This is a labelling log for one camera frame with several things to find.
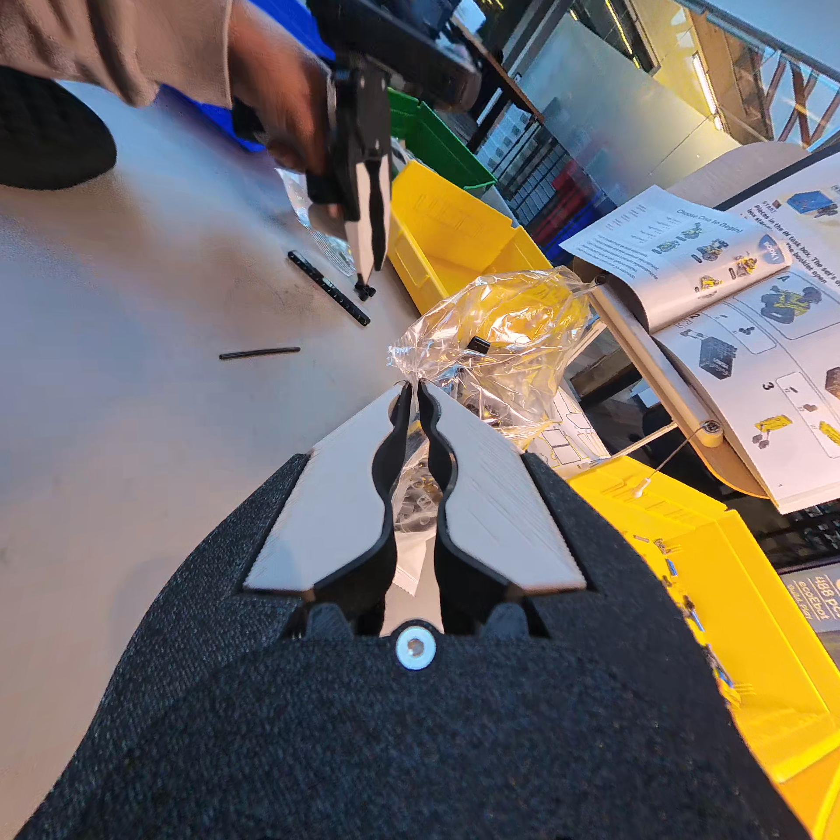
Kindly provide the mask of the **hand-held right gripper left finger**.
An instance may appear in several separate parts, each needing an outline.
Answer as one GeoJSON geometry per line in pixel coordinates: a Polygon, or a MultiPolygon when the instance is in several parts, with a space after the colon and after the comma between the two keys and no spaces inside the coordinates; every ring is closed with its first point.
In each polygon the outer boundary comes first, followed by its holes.
{"type": "Polygon", "coordinates": [[[411,384],[399,382],[314,445],[246,575],[248,592],[340,608],[384,601],[412,401],[411,384]]]}

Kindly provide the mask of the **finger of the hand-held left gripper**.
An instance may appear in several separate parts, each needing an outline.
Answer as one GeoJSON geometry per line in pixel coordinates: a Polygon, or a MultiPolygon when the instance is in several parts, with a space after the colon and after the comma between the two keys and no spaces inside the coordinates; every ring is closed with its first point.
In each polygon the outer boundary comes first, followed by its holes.
{"type": "Polygon", "coordinates": [[[371,191],[369,216],[373,270],[385,261],[391,221],[391,112],[386,92],[364,93],[365,167],[371,191]]]}
{"type": "Polygon", "coordinates": [[[343,126],[344,233],[350,245],[357,284],[367,283],[366,149],[353,125],[343,126]]]}

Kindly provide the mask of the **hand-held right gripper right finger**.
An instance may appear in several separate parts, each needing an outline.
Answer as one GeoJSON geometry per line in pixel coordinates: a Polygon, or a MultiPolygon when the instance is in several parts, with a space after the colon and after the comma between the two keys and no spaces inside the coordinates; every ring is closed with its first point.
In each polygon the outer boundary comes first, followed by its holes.
{"type": "Polygon", "coordinates": [[[582,591],[574,560],[518,448],[428,381],[418,383],[427,466],[441,490],[434,570],[455,608],[582,591]]]}

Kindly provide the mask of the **small clear bag white label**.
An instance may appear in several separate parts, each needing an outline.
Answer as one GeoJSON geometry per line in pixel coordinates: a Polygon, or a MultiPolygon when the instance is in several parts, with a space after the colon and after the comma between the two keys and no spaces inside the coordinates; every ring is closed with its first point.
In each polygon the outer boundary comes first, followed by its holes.
{"type": "Polygon", "coordinates": [[[282,180],[298,222],[309,232],[330,265],[345,277],[355,277],[356,268],[350,245],[343,238],[327,233],[310,218],[312,201],[308,195],[305,175],[279,166],[276,167],[276,173],[282,180]]]}

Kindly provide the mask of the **black long beam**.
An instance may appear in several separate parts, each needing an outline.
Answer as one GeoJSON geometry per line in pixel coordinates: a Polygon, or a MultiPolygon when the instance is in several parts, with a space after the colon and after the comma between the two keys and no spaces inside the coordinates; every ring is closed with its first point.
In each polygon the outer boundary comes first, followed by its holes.
{"type": "Polygon", "coordinates": [[[302,274],[308,277],[321,291],[331,298],[343,311],[362,327],[371,324],[371,318],[355,303],[327,279],[312,263],[303,258],[296,250],[287,252],[287,258],[302,274]]]}

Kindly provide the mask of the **yellow storage bin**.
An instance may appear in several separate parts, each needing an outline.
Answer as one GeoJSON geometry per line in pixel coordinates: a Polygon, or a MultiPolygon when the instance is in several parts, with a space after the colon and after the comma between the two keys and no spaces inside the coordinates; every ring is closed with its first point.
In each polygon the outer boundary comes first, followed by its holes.
{"type": "Polygon", "coordinates": [[[387,255],[420,314],[479,277],[551,264],[522,227],[418,161],[392,183],[387,255]]]}

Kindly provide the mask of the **blue storage bin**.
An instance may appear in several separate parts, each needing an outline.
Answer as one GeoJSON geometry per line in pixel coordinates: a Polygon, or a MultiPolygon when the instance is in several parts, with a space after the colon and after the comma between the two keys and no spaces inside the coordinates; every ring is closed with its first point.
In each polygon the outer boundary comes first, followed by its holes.
{"type": "MultiPolygon", "coordinates": [[[[252,4],[275,20],[290,36],[326,65],[330,66],[334,62],[334,51],[322,40],[319,26],[309,10],[308,2],[253,1],[252,4]]],[[[265,150],[261,143],[242,139],[236,134],[231,110],[195,101],[173,88],[168,88],[168,92],[199,114],[209,126],[227,140],[234,142],[246,152],[259,153],[265,150]]]]}

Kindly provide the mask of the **clear bag of bricks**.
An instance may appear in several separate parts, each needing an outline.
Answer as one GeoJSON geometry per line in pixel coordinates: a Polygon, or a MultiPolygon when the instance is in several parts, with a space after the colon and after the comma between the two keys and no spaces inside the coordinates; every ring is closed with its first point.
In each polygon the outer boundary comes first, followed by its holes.
{"type": "MultiPolygon", "coordinates": [[[[586,510],[587,505],[526,447],[550,425],[553,398],[591,318],[584,284],[567,269],[524,270],[469,283],[431,308],[393,344],[389,364],[416,387],[406,464],[395,494],[399,548],[408,547],[409,532],[435,545],[442,494],[427,466],[428,441],[417,400],[418,383],[430,382],[518,448],[584,574],[583,591],[587,589],[590,579],[575,553],[581,539],[566,523],[573,520],[568,510],[586,510]]],[[[502,637],[546,637],[533,604],[541,596],[494,608],[455,608],[438,590],[443,630],[467,637],[489,634],[497,625],[495,634],[502,637]]]]}

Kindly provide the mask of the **person's left forearm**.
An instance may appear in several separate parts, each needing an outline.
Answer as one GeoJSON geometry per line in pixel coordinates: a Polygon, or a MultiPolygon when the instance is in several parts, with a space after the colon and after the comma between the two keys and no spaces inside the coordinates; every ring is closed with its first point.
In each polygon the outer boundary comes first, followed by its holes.
{"type": "Polygon", "coordinates": [[[225,1],[2,1],[1,64],[106,89],[134,107],[162,86],[231,105],[225,1]]]}

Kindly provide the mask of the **grey desk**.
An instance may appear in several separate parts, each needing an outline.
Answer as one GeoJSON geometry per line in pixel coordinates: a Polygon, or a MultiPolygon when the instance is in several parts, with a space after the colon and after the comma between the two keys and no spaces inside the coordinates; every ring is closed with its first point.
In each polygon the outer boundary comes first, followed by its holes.
{"type": "Polygon", "coordinates": [[[417,318],[392,267],[363,328],[274,163],[163,91],[68,83],[115,168],[2,188],[2,838],[67,766],[153,599],[290,456],[394,382],[417,318]],[[220,361],[236,350],[298,354],[220,361]]]}

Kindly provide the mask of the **person's left hand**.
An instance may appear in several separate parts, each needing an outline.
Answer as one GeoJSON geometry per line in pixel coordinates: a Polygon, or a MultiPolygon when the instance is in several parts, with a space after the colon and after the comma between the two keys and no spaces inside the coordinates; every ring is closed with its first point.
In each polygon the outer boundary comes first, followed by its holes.
{"type": "Polygon", "coordinates": [[[227,65],[233,97],[255,111],[278,164],[328,174],[329,76],[321,60],[257,6],[234,1],[227,65]]]}

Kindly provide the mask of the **green storage bin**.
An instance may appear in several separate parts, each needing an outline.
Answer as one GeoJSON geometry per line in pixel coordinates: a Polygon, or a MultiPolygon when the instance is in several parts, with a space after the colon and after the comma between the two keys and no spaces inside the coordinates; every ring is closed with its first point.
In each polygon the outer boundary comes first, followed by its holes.
{"type": "Polygon", "coordinates": [[[496,178],[458,136],[425,103],[391,88],[391,133],[395,144],[444,179],[474,196],[482,196],[496,178]]]}

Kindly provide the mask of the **white printed sheet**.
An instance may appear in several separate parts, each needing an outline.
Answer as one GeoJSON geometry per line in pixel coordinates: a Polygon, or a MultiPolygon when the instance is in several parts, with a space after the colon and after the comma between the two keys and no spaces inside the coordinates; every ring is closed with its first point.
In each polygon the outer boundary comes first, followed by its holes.
{"type": "Polygon", "coordinates": [[[553,398],[550,419],[526,452],[538,456],[557,475],[568,480],[611,457],[565,381],[553,398]]]}

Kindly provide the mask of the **shelf of coloured bins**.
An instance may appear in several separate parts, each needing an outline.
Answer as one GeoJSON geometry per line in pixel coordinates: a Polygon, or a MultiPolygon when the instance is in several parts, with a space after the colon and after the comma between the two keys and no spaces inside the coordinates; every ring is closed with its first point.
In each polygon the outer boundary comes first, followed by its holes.
{"type": "Polygon", "coordinates": [[[562,144],[535,121],[514,130],[489,169],[517,222],[554,266],[572,266],[567,239],[616,209],[562,144]]]}

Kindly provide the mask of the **beige booklet stand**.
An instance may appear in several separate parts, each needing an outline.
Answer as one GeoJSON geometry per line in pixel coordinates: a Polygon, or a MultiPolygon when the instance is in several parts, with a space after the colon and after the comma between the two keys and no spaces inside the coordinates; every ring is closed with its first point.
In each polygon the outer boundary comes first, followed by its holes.
{"type": "MultiPolygon", "coordinates": [[[[782,198],[816,186],[817,176],[838,184],[838,143],[793,161],[787,151],[749,151],[746,146],[725,153],[671,186],[668,193],[704,207],[732,212],[775,213],[773,230],[791,234],[789,243],[803,261],[765,283],[754,282],[746,295],[770,292],[784,277],[814,280],[823,295],[838,297],[838,217],[817,229],[811,215],[795,213],[796,223],[779,228],[782,198]]],[[[814,326],[803,339],[788,339],[782,327],[763,326],[754,308],[729,296],[679,319],[667,334],[692,340],[700,347],[708,337],[737,340],[735,326],[753,331],[732,356],[732,373],[717,385],[699,362],[684,360],[660,334],[645,330],[627,306],[617,280],[604,280],[594,293],[595,309],[645,381],[658,395],[682,432],[699,421],[713,421],[721,435],[703,432],[692,440],[698,456],[725,485],[751,497],[766,498],[781,513],[838,498],[838,466],[823,467],[805,428],[819,434],[819,417],[838,432],[838,310],[829,324],[814,326]]]]}

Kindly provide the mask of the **dark printed box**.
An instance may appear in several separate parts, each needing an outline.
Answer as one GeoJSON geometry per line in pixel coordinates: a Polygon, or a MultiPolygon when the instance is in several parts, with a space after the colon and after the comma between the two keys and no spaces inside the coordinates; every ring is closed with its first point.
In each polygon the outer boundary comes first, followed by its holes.
{"type": "Polygon", "coordinates": [[[838,633],[838,561],[783,572],[780,579],[815,633],[838,633]]]}

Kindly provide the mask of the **instruction booklet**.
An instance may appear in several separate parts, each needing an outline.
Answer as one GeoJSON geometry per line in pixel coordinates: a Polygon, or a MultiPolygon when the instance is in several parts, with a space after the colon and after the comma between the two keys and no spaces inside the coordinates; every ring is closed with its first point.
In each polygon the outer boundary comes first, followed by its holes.
{"type": "Polygon", "coordinates": [[[786,515],[838,500],[838,146],[722,203],[656,185],[561,241],[709,469],[786,515]]]}

